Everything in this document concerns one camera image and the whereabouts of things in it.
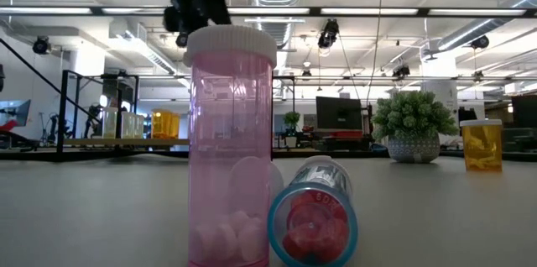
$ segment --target clear plastic container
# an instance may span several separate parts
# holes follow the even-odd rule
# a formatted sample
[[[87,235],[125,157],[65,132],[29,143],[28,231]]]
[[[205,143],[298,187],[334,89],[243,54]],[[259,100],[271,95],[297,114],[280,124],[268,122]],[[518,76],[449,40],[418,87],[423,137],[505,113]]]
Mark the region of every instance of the clear plastic container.
[[[134,138],[134,113],[121,112],[122,121],[121,121],[121,138],[122,139],[132,139]]]
[[[136,115],[135,119],[134,138],[143,139],[143,121],[145,120],[145,117],[142,115]]]
[[[151,117],[151,138],[169,139],[169,126],[171,125],[171,112],[164,109],[153,110]]]
[[[347,171],[331,157],[307,159],[270,207],[274,252],[288,266],[344,266],[358,238],[351,194]]]
[[[102,108],[102,137],[104,139],[116,138],[117,108]]]
[[[502,171],[502,120],[461,121],[467,170]]]
[[[269,265],[274,39],[211,26],[189,37],[189,266]]]
[[[180,121],[180,115],[177,113],[172,113],[171,125],[169,126],[169,136],[172,139],[179,138],[179,121]]]

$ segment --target white plant pot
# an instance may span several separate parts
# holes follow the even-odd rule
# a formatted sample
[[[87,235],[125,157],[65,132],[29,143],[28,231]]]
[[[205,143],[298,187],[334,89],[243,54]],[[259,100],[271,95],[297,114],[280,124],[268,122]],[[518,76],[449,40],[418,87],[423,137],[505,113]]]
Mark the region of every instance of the white plant pot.
[[[289,146],[290,149],[296,147],[296,137],[285,137],[285,145]]]

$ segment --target table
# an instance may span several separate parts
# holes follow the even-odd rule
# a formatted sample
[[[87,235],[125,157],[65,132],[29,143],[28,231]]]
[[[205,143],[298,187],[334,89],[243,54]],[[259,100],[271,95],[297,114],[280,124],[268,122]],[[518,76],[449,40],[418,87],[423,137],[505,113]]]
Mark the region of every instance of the table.
[[[286,184],[302,159],[275,160]],[[338,160],[360,226],[351,267],[537,265],[537,165],[470,174]],[[9,267],[168,267],[187,261],[186,160],[143,154],[52,164],[0,161],[0,258]],[[271,266],[281,266],[274,254]]]

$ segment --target shelf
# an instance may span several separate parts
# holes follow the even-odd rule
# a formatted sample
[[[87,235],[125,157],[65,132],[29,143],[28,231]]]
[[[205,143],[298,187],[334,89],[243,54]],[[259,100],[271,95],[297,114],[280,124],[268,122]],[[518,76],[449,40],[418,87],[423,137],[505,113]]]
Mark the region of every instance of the shelf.
[[[65,145],[140,145],[174,146],[189,145],[188,139],[65,139]]]

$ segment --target green plant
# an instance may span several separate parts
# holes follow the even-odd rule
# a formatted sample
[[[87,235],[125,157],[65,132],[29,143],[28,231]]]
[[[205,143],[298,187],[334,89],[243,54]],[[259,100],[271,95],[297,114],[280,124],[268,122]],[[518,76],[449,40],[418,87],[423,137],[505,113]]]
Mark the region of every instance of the green plant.
[[[296,124],[300,120],[300,113],[298,112],[287,112],[284,115],[284,123],[287,124],[290,128],[296,128]]]
[[[378,125],[373,131],[375,139],[423,138],[459,132],[451,112],[435,102],[432,92],[401,92],[392,99],[379,99],[373,123]]]

